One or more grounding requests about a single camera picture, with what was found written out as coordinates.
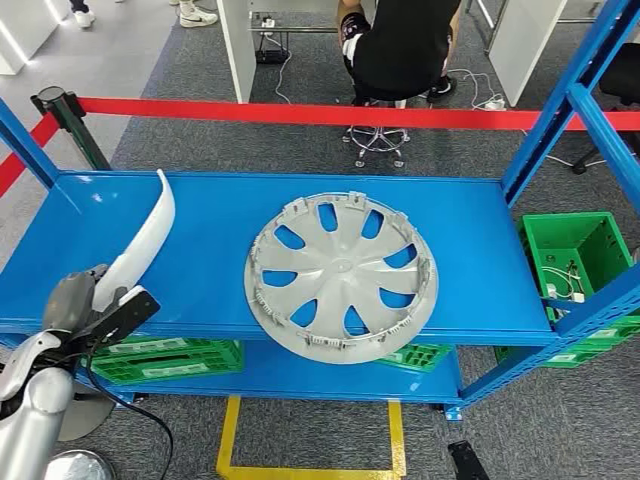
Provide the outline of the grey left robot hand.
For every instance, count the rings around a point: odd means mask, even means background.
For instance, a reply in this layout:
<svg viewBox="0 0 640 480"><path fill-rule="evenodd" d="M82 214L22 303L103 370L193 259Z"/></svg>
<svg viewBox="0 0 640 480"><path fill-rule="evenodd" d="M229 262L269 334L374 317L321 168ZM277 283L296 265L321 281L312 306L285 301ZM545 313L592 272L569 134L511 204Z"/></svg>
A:
<svg viewBox="0 0 640 480"><path fill-rule="evenodd" d="M94 328L103 317L118 306L128 291L121 286L111 294L111 301L102 312L93 308L93 299L100 280L108 266L100 264L89 270L72 272L60 280L49 295L42 321L43 330L77 333Z"/></svg>

